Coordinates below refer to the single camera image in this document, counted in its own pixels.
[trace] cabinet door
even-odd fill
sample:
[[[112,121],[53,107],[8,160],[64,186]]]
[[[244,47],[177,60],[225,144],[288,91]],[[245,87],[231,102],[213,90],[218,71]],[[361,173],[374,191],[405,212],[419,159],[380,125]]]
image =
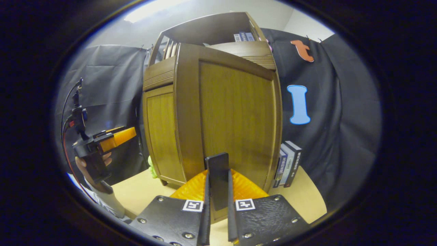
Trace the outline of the cabinet door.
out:
[[[176,146],[173,85],[144,92],[147,146],[158,177],[182,185],[187,180]]]
[[[180,45],[176,59],[177,138],[187,179],[204,169],[205,157],[227,152],[230,168],[268,191],[282,131],[276,73],[189,44]]]

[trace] white wall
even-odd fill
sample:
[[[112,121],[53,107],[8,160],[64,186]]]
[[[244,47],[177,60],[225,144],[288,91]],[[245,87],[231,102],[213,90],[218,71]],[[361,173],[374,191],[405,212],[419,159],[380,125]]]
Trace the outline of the white wall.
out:
[[[322,23],[314,20],[310,16],[294,9],[290,20],[284,28],[285,32],[297,34],[302,37],[308,36],[310,39],[320,42],[319,39],[325,40],[334,34],[329,28]]]
[[[158,0],[162,4],[178,0]],[[275,0],[186,0],[185,2],[165,8],[138,22],[131,23],[123,19],[129,14],[108,24],[97,32],[88,42],[88,46],[118,44],[149,48],[155,44],[161,31],[210,14],[229,11],[248,12],[262,28],[271,28],[319,41],[333,34],[321,23],[288,5]]]

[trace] cable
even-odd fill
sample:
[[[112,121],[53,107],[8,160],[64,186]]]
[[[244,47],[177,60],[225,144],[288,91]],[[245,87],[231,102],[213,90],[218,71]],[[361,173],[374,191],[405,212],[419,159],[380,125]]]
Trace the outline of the cable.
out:
[[[64,106],[62,107],[62,112],[61,112],[61,141],[62,141],[62,150],[64,151],[64,155],[65,155],[65,159],[67,160],[68,166],[70,167],[71,173],[73,174],[74,179],[76,180],[76,182],[79,184],[79,186],[82,188],[83,192],[95,203],[97,203],[92,197],[91,195],[89,195],[89,193],[85,190],[85,188],[82,186],[82,184],[79,182],[79,179],[77,178],[76,174],[73,171],[73,167],[71,166],[70,160],[68,158],[68,154],[67,154],[67,150],[65,148],[65,133],[67,132],[66,128],[66,124],[67,122],[70,121],[70,119],[72,118],[72,116],[69,116],[67,118],[67,120],[65,122],[64,121],[64,111],[65,111],[65,105],[67,104],[67,100],[71,94],[71,92],[73,91],[74,88],[76,88],[76,86],[81,86],[82,85],[82,78],[79,79],[79,81],[77,81],[74,86],[70,89],[70,91],[68,92],[67,97],[65,98],[64,101]]]
[[[70,167],[71,173],[73,174],[74,179],[76,180],[76,182],[79,184],[79,186],[82,188],[83,192],[85,192],[85,194],[95,203],[97,203],[92,197],[91,195],[88,194],[88,192],[85,190],[85,188],[82,186],[82,184],[79,182],[79,179],[76,177],[76,174],[73,171],[73,167],[71,166],[70,160],[68,159],[68,154],[67,151],[65,149],[65,132],[67,132],[67,128],[65,128],[65,124],[68,121],[66,120],[65,123],[62,126],[62,146],[64,148],[64,154],[65,154],[65,158],[67,159],[68,162],[68,166]]]
[[[63,131],[64,131],[64,126],[63,126],[62,124],[64,123],[64,111],[65,111],[65,105],[67,104],[68,97],[70,96],[70,94],[71,94],[71,92],[74,90],[74,88],[76,88],[76,86],[78,86],[78,85],[82,86],[82,81],[83,81],[83,79],[80,78],[79,81],[77,81],[77,82],[74,84],[74,86],[70,89],[70,91],[68,92],[67,97],[65,98],[64,106],[62,107],[62,112],[61,112],[61,140],[62,140],[62,138],[63,138],[62,135],[63,135]]]

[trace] human hand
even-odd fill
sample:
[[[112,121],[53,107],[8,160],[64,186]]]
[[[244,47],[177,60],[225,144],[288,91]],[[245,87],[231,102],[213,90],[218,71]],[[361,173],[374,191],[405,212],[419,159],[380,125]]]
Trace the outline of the human hand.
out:
[[[105,162],[106,166],[112,162],[112,159],[109,158],[110,156],[111,156],[111,152],[102,156],[102,159]],[[88,183],[90,183],[90,185],[92,185],[98,191],[107,192],[107,190],[105,189],[105,187],[101,183],[97,183],[97,184],[94,183],[93,179],[91,178],[90,174],[88,173],[88,171],[86,169],[87,163],[85,162],[85,160],[82,158],[78,158],[77,156],[75,157],[75,160],[76,160],[77,167],[79,168],[80,172],[83,174],[85,179],[88,181]]]

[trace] green object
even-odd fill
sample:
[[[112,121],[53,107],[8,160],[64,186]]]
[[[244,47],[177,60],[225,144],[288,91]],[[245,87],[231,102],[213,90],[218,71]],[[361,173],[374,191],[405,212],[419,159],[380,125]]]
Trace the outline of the green object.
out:
[[[152,158],[149,155],[149,158],[147,159],[147,162],[150,165],[150,172],[152,173],[152,178],[156,179],[158,176],[156,175],[155,168],[153,167]]]

